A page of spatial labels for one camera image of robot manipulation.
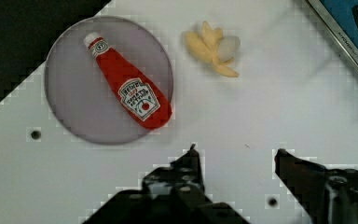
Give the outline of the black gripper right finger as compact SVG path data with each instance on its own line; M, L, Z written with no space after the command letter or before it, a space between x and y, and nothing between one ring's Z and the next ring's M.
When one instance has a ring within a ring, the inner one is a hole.
M312 224L358 224L358 170L328 169L283 148L275 174L309 215Z

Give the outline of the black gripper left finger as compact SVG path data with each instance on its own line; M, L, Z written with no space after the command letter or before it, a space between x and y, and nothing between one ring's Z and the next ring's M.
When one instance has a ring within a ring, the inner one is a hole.
M200 154L191 147L146 175L140 189L115 194L82 224L249 224L227 203L205 194Z

